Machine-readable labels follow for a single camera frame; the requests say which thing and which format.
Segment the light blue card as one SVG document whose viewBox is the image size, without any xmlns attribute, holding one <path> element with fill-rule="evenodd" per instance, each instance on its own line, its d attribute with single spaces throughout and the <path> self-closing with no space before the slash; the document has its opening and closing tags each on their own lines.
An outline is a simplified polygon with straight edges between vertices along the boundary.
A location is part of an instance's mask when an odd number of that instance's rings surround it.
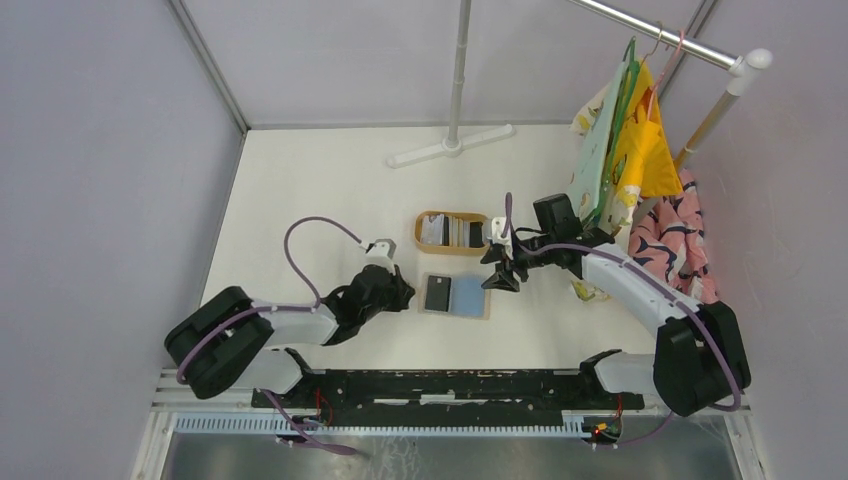
<svg viewBox="0 0 848 480">
<path fill-rule="evenodd" d="M 449 313 L 461 317 L 483 318 L 486 315 L 487 291 L 481 288 L 482 282 L 476 275 L 454 277 Z"/>
</svg>

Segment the wooden card tray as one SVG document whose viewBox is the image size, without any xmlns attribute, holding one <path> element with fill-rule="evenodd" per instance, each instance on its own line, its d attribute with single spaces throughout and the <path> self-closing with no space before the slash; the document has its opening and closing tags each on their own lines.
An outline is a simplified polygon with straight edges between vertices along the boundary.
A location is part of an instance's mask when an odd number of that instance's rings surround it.
<svg viewBox="0 0 848 480">
<path fill-rule="evenodd" d="M 483 278 L 472 273 L 427 273 L 419 294 L 421 313 L 464 319 L 488 320 L 490 293 L 482 287 Z"/>
</svg>

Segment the tan oval card holder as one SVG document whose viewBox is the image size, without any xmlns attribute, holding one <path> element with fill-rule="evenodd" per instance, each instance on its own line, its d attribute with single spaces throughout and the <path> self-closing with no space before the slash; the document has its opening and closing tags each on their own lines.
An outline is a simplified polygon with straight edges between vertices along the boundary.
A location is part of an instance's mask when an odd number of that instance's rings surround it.
<svg viewBox="0 0 848 480">
<path fill-rule="evenodd" d="M 425 211 L 414 222 L 416 246 L 426 254 L 481 257 L 488 235 L 489 218 L 479 213 Z"/>
</svg>

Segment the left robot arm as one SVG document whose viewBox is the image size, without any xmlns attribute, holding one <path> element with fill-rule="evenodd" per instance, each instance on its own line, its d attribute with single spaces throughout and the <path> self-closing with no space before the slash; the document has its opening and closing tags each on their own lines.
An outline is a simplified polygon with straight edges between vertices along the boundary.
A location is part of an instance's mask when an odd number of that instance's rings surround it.
<svg viewBox="0 0 848 480">
<path fill-rule="evenodd" d="M 251 387 L 302 407 L 313 397 L 314 381 L 292 345 L 346 342 L 376 315 L 408 309 L 414 294 L 398 267 L 377 265 L 365 266 L 317 306 L 271 304 L 230 286 L 174 327 L 164 348 L 178 382 L 201 400 Z"/>
</svg>

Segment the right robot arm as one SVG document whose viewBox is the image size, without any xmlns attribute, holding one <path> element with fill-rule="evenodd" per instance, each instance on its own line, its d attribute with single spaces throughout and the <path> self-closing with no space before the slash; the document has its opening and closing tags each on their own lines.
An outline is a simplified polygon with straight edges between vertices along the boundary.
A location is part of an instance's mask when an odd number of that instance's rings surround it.
<svg viewBox="0 0 848 480">
<path fill-rule="evenodd" d="M 520 238 L 513 226 L 510 196 L 504 215 L 484 224 L 488 250 L 481 261 L 494 272 L 483 288 L 517 292 L 531 270 L 556 266 L 611 295 L 655 340 L 651 354 L 613 349 L 583 361 L 577 392 L 585 405 L 602 408 L 618 393 L 632 393 L 655 396 L 681 417 L 741 407 L 751 373 L 727 304 L 704 304 L 661 282 L 610 234 L 583 225 L 564 193 L 533 208 L 539 229 L 532 237 Z"/>
</svg>

